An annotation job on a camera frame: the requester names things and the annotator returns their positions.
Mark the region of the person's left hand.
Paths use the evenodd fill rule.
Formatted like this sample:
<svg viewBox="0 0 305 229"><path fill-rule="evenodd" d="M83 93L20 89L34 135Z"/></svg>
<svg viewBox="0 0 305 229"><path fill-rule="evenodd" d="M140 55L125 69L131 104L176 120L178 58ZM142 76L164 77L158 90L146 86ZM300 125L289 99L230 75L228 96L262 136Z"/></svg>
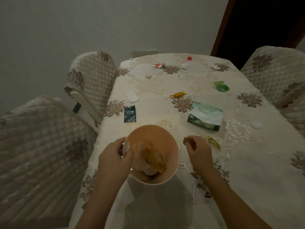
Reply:
<svg viewBox="0 0 305 229"><path fill-rule="evenodd" d="M124 168L124 157L119 156L119 148L126 140L126 137L109 143L98 159L98 176L106 183L121 186L127 179L130 170Z"/></svg>

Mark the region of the green tissue pack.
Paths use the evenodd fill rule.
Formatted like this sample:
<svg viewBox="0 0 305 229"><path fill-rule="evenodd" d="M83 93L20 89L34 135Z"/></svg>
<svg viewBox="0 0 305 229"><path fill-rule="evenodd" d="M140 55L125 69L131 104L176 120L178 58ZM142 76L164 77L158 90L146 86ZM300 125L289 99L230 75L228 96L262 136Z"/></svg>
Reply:
<svg viewBox="0 0 305 229"><path fill-rule="evenodd" d="M193 125L218 132L223 115L223 111L219 108L194 101L187 121Z"/></svg>

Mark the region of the quilted floral covered chair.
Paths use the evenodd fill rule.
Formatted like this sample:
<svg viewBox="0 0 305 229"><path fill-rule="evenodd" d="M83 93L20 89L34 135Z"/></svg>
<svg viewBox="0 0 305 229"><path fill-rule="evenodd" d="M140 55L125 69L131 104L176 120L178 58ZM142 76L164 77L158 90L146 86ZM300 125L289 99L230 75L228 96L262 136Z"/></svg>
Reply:
<svg viewBox="0 0 305 229"><path fill-rule="evenodd" d="M0 229L67 227L98 133L59 98L0 118Z"/></svg>
<svg viewBox="0 0 305 229"><path fill-rule="evenodd" d="M305 101L305 53L296 49L263 46L240 70L275 107Z"/></svg>
<svg viewBox="0 0 305 229"><path fill-rule="evenodd" d="M110 54L95 51L74 58L69 67L64 91L101 124L118 69Z"/></svg>
<svg viewBox="0 0 305 229"><path fill-rule="evenodd" d="M280 109L283 117L305 138L305 99L301 102L290 101Z"/></svg>

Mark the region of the person's left forearm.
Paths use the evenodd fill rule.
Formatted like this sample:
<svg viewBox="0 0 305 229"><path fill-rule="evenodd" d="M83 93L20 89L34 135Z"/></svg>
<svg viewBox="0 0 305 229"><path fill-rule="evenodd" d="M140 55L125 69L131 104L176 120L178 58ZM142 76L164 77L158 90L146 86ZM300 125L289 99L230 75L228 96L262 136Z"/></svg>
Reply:
<svg viewBox="0 0 305 229"><path fill-rule="evenodd" d="M115 198L127 175L108 176L97 172L95 186L74 229L104 229Z"/></svg>

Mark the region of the brown wooden door frame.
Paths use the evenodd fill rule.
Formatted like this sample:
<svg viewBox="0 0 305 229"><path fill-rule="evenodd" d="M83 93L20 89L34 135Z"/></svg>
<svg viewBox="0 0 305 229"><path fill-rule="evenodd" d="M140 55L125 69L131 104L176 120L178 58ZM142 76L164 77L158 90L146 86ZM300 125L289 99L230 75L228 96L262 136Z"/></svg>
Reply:
<svg viewBox="0 0 305 229"><path fill-rule="evenodd" d="M224 31L226 29L231 12L234 8L235 2L236 2L236 0L228 0L228 3L227 3L227 6L226 6L226 9L225 9L225 12L224 12L224 15L223 15L223 18L222 18L222 21L221 21L221 24L220 24L220 27L219 27L210 56L216 57L216 55L217 55L219 45L221 43Z"/></svg>

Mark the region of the white flat packet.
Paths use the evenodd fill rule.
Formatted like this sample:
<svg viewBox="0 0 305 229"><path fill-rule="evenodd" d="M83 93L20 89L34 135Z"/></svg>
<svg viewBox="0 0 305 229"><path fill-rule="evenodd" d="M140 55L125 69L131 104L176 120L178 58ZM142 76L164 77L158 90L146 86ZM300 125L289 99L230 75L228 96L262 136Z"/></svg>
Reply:
<svg viewBox="0 0 305 229"><path fill-rule="evenodd" d="M135 103L139 101L136 93L133 90L125 91L126 97L130 103Z"/></svg>

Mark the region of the yellow clear wrapper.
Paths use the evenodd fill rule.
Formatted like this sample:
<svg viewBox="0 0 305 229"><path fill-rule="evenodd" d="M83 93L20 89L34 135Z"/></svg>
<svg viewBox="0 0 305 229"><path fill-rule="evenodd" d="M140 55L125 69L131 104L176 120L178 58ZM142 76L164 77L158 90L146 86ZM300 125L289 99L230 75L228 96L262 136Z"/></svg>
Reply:
<svg viewBox="0 0 305 229"><path fill-rule="evenodd" d="M205 140L208 144L213 145L218 151L221 151L221 146L219 142L217 142L214 138L207 136Z"/></svg>

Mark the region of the person's right forearm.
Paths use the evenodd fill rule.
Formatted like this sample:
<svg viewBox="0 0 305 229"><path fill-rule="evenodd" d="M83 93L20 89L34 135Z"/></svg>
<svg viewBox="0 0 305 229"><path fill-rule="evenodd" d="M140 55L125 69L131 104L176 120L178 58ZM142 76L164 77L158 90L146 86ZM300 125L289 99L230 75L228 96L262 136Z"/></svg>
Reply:
<svg viewBox="0 0 305 229"><path fill-rule="evenodd" d="M273 229L226 184L213 166L196 172L207 185L227 229Z"/></svg>

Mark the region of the green plastic wrapper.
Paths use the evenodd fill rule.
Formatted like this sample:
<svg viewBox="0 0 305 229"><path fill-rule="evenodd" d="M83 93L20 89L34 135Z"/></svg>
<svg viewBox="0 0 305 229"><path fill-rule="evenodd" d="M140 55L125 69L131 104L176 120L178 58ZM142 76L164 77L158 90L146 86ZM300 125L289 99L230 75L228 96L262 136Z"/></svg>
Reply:
<svg viewBox="0 0 305 229"><path fill-rule="evenodd" d="M224 83L224 81L216 81L214 82L214 86L219 92L228 92L230 88Z"/></svg>

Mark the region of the person's right hand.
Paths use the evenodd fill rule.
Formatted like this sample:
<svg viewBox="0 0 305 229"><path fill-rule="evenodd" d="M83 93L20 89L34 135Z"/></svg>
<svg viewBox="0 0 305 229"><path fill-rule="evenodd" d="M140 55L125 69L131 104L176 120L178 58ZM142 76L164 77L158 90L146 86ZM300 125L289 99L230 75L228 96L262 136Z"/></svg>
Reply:
<svg viewBox="0 0 305 229"><path fill-rule="evenodd" d="M193 169L202 178L215 172L212 158L212 149L206 140L201 136L190 135L184 140L194 140L197 148L194 153L188 153Z"/></svg>

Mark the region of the cream floral embroidered tablecloth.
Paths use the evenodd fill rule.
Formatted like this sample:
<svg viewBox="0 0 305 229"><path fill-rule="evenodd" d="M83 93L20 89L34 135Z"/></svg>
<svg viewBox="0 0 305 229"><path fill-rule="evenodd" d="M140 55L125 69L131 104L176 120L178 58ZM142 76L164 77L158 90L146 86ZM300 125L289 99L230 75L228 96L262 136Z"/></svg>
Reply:
<svg viewBox="0 0 305 229"><path fill-rule="evenodd" d="M155 68L158 63L165 69ZM188 70L181 64L189 65ZM221 70L211 68L217 64ZM230 88L219 92L216 81ZM130 103L125 91L139 101ZM171 99L170 95L187 94ZM187 121L193 102L223 111L218 132ZM92 192L98 156L109 142L144 125L167 130L179 147L175 175L161 185L146 185L132 175L122 186L106 229L225 229L225 222L200 178L194 173L183 138L210 136L217 173L245 203L274 229L305 229L305 138L228 60L185 53L139 57L121 62L94 151L88 161L81 195L69 224L76 226ZM135 105L136 122L124 123L124 107ZM258 121L261 128L253 128Z"/></svg>

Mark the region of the small white red wrapper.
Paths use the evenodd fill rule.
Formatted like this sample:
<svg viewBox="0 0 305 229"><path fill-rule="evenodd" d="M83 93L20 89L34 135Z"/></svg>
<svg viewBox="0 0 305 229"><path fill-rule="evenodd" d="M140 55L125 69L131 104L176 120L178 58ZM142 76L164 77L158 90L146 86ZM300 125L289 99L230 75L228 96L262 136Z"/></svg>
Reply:
<svg viewBox="0 0 305 229"><path fill-rule="evenodd" d="M126 140L123 144L121 144L119 148L119 156L123 158L125 156L125 153L130 149L130 143L128 140Z"/></svg>

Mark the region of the yellow-brown food piece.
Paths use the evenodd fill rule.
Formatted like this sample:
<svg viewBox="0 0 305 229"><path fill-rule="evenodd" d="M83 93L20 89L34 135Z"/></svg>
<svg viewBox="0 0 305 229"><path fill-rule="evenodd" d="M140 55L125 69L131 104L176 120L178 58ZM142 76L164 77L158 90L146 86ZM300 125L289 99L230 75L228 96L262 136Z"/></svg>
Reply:
<svg viewBox="0 0 305 229"><path fill-rule="evenodd" d="M152 169L157 173L164 173L166 170L166 163L152 142L142 141L139 143L138 148L140 150L140 155L143 156L149 169Z"/></svg>

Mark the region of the dark green sachet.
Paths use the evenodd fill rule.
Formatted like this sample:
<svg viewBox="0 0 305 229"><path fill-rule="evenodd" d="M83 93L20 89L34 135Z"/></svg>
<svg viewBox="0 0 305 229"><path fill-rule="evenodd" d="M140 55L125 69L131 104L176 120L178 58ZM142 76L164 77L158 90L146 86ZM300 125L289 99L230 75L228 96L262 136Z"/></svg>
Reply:
<svg viewBox="0 0 305 229"><path fill-rule="evenodd" d="M124 107L124 123L136 122L136 108L135 105Z"/></svg>

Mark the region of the peach round bowl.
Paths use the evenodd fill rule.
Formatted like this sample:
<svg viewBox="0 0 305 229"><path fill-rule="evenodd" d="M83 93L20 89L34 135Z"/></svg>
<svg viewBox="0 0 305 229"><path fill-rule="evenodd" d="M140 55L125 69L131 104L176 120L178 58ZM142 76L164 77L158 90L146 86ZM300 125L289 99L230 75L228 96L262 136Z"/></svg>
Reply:
<svg viewBox="0 0 305 229"><path fill-rule="evenodd" d="M145 140L154 144L166 163L166 170L164 173L157 173L153 176L147 176L144 173L135 170L132 163L130 174L136 180L143 184L153 186L163 184L174 176L178 168L179 147L173 136L167 130L156 125L144 125L132 131L126 140L130 143L130 149L134 152L134 158L137 152L138 143Z"/></svg>

